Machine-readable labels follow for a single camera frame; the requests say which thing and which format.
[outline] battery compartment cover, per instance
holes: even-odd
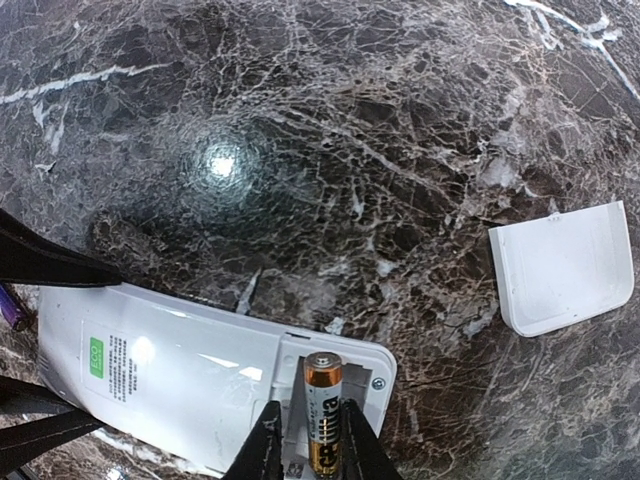
[[[380,345],[129,284],[43,287],[39,312],[40,375],[53,392],[217,476],[229,468],[270,400],[281,402],[283,431],[291,431],[288,411],[301,358],[332,351],[350,365],[350,388],[376,434],[396,376],[395,359]],[[291,461],[283,459],[285,469]],[[308,474],[305,468],[298,478]]]
[[[489,230],[500,310],[533,337],[624,305],[634,289],[622,202]]]

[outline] marble surface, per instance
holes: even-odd
[[[640,258],[639,28],[636,0],[0,0],[0,206],[133,283],[390,348],[407,479],[636,479],[640,297],[520,338],[487,229],[621,199]],[[36,333],[0,329],[35,380]],[[33,466],[187,478],[114,432]]]

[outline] aa battery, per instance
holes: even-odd
[[[322,479],[340,471],[340,399],[342,359],[331,352],[317,352],[304,361],[309,463]]]

